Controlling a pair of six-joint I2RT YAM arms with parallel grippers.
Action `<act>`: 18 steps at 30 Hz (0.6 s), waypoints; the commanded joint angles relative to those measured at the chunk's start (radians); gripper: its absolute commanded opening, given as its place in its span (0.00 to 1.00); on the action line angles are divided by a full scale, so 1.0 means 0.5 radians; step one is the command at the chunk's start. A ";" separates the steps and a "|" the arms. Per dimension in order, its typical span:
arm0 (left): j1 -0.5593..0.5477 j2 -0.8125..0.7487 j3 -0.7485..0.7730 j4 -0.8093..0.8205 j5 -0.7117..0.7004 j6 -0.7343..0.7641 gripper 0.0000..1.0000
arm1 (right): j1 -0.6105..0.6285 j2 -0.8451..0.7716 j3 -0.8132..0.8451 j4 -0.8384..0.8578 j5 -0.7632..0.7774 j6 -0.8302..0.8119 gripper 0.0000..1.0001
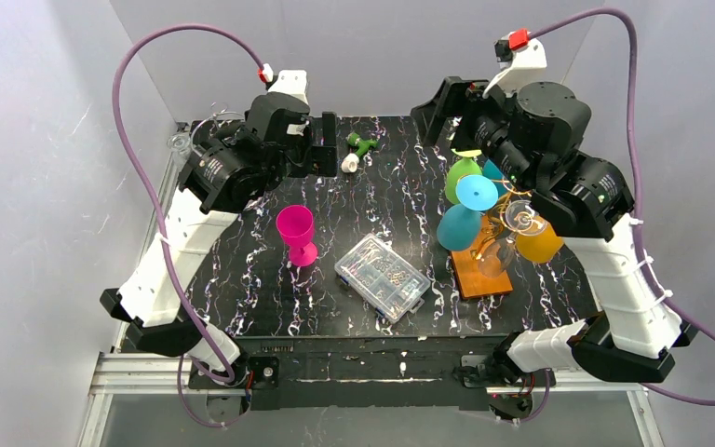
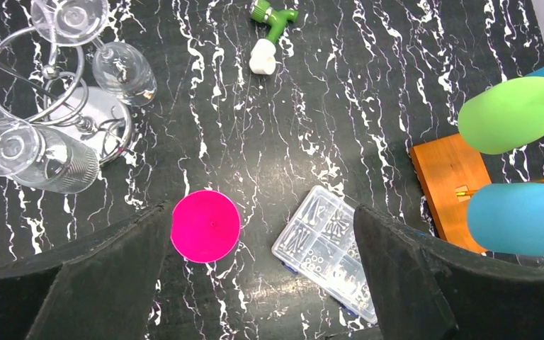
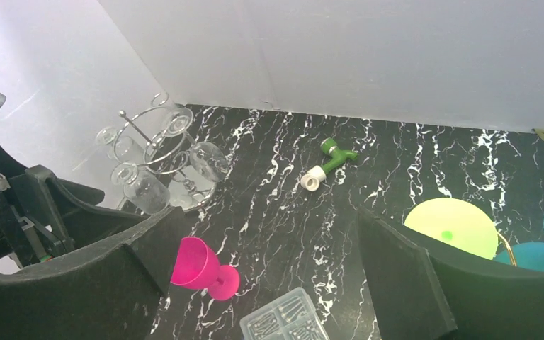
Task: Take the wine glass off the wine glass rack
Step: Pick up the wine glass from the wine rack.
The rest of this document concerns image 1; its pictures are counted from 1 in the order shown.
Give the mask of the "green plastic wine glass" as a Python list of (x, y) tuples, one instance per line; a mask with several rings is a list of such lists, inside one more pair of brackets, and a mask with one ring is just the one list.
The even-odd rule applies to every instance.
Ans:
[(453, 205), (459, 204), (460, 200), (456, 195), (456, 187), (462, 178), (469, 175), (481, 175), (482, 168), (477, 162), (477, 157), (481, 155), (479, 149), (452, 149), (456, 155), (456, 161), (449, 169), (446, 176), (445, 197)]

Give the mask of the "blue plastic wine glass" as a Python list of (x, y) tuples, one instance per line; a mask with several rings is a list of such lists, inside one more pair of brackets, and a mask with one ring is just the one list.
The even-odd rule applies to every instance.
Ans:
[(438, 243), (448, 251), (465, 251), (478, 237), (482, 213), (498, 201), (494, 183), (479, 174), (467, 175), (455, 186), (458, 204), (443, 215), (437, 229)]

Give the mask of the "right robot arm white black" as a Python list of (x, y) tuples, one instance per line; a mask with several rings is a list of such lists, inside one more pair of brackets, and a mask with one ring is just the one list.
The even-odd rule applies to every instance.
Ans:
[(530, 194), (533, 210), (577, 257), (599, 304), (590, 318), (508, 335), (488, 366), (506, 379), (578, 368), (605, 382), (658, 384), (674, 368), (671, 349), (696, 336), (645, 281), (650, 261), (636, 251), (634, 200), (620, 169), (580, 149), (591, 116), (559, 83), (533, 82), (508, 94), (458, 76), (411, 110), (422, 144), (436, 143), (455, 118), (452, 147), (480, 150)]

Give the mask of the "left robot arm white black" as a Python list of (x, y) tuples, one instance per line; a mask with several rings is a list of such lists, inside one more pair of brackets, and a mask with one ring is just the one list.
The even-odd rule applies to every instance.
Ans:
[(189, 133), (177, 189), (154, 239), (129, 279), (101, 296), (112, 318), (128, 324), (138, 350), (189, 356), (224, 384), (236, 379), (241, 351), (225, 332), (201, 318), (186, 295), (212, 246), (251, 201), (286, 178), (337, 173), (334, 112), (319, 118), (283, 93), (254, 99), (244, 118), (200, 122)]

